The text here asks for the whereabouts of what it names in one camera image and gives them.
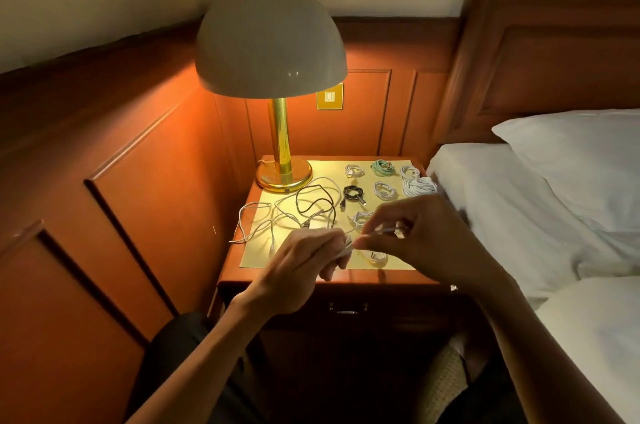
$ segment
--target light switch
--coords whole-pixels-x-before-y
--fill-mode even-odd
[[[316,107],[318,110],[341,110],[343,100],[343,83],[316,93]]]

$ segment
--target table lamp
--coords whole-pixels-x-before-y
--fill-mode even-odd
[[[287,97],[339,84],[347,76],[344,44],[316,0],[213,0],[198,32],[196,70],[204,87],[240,98],[268,98],[275,162],[261,162],[256,181],[287,193],[312,177],[289,149]]]

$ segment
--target white bed sheet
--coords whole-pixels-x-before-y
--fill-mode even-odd
[[[585,277],[631,274],[640,261],[640,234],[585,226],[507,144],[444,145],[432,173],[533,307]]]
[[[537,314],[620,417],[640,422],[640,277],[574,283]]]

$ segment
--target hand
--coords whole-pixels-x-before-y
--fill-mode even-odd
[[[258,302],[268,317],[293,313],[307,302],[318,276],[331,281],[336,266],[346,268],[350,256],[336,258],[345,244],[342,229],[294,230],[239,296]]]
[[[404,238],[395,233],[375,234],[379,226],[398,226]],[[430,279],[455,284],[469,293],[494,284],[496,278],[508,278],[451,203],[439,194],[383,203],[353,248],[396,256]]]

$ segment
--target lamp base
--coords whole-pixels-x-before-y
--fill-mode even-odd
[[[280,175],[275,162],[261,162],[255,172],[258,185],[271,193],[289,193],[302,188],[311,181],[314,170],[306,159],[291,157],[291,173]]]

